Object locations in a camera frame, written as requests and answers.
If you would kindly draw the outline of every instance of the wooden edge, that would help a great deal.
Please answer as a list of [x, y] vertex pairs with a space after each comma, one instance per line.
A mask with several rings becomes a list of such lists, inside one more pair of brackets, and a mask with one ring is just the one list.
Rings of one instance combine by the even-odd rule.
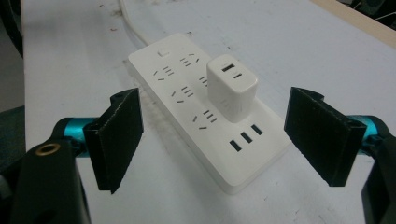
[[374, 21], [336, 0], [311, 0], [311, 2], [396, 49], [396, 31], [388, 28], [388, 26]]

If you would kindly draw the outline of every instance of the screw hole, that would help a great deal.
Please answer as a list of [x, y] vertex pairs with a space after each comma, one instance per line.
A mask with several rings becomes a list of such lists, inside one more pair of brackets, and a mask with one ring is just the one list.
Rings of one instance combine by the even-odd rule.
[[36, 150], [35, 154], [37, 156], [48, 156], [50, 154], [57, 152], [60, 148], [61, 148], [61, 145], [59, 145], [57, 143], [46, 144], [46, 145], [40, 147], [38, 150]]

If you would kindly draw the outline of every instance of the power strip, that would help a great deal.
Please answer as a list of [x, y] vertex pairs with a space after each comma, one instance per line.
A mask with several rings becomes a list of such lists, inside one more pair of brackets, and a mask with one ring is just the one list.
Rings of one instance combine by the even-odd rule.
[[[212, 104], [208, 85], [215, 90], [217, 86], [210, 85], [218, 84], [208, 80], [206, 67], [212, 71], [221, 63], [212, 61], [207, 66], [211, 58], [186, 36], [166, 37], [131, 54], [129, 61], [133, 76], [225, 192], [234, 194], [245, 187], [290, 143], [283, 131], [284, 120], [254, 96], [254, 88], [247, 114], [240, 105], [246, 114], [242, 120]], [[231, 81], [246, 82], [247, 76], [242, 75], [235, 73]], [[243, 103], [245, 98], [238, 99]]]

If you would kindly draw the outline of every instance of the white charger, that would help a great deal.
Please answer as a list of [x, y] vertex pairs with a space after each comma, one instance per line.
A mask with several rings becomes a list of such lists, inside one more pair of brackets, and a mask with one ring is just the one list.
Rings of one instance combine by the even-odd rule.
[[250, 114], [257, 83], [256, 75], [231, 55], [223, 54], [207, 64], [209, 100], [232, 123]]

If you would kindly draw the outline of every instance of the black cable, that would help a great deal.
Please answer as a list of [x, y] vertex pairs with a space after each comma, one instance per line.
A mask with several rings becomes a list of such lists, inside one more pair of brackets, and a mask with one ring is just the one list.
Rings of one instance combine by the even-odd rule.
[[3, 21], [9, 38], [11, 39], [18, 53], [23, 58], [22, 36], [18, 30], [17, 23], [14, 20], [14, 15], [12, 14], [12, 8], [9, 1], [10, 0], [0, 0], [0, 17]]

